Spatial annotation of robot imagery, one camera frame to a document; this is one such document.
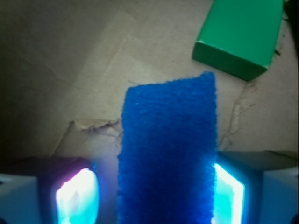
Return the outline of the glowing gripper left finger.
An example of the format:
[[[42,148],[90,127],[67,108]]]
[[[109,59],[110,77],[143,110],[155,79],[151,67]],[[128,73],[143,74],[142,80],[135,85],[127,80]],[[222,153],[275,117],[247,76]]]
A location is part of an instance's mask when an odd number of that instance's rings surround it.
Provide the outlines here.
[[[100,185],[83,157],[26,158],[0,165],[2,224],[95,224]]]

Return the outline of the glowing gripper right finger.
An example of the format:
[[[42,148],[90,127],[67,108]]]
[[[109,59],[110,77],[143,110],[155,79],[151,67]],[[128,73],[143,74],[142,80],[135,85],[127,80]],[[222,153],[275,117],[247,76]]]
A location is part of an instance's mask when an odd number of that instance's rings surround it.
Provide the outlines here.
[[[292,151],[218,152],[213,224],[297,224],[299,158]]]

